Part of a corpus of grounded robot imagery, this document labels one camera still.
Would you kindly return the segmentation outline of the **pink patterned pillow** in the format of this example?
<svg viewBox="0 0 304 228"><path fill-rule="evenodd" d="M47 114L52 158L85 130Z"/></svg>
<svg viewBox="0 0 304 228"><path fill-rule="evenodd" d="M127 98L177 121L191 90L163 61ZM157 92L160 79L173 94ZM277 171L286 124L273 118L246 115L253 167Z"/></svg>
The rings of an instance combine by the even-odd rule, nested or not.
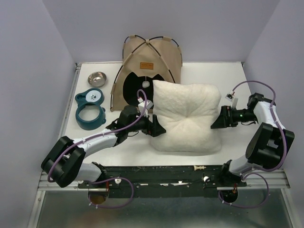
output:
<svg viewBox="0 0 304 228"><path fill-rule="evenodd" d="M166 133L151 139L160 152L203 155L221 150L221 138L211 125L219 115L221 94L215 85L181 85L155 80L153 114Z"/></svg>

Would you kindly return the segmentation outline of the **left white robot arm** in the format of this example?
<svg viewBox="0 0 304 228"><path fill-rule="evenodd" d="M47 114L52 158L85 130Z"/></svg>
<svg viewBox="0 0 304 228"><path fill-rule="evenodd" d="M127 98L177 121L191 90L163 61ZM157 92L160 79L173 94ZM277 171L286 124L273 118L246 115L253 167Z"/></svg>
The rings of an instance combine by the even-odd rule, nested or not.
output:
<svg viewBox="0 0 304 228"><path fill-rule="evenodd" d="M64 188L73 181L89 181L94 187L105 183L105 170L97 163L84 163L84 159L100 150L115 147L128 138L131 132L142 132L157 137L166 130L157 115L148 116L127 105L119 117L100 133L79 139L63 136L58 139L41 164L48 182Z"/></svg>

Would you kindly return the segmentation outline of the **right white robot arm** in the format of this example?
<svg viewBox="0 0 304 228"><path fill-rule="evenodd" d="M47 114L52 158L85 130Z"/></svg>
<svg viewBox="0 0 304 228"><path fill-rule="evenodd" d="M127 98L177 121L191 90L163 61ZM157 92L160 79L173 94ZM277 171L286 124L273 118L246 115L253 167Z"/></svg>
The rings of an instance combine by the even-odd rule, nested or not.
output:
<svg viewBox="0 0 304 228"><path fill-rule="evenodd" d="M246 109L222 106L211 129L236 127L238 123L247 122L256 122L259 127L245 155L222 165L218 180L224 186L240 181L242 175L253 170L270 172L278 169L295 138L295 134L279 121L275 103L259 93L248 98Z"/></svg>

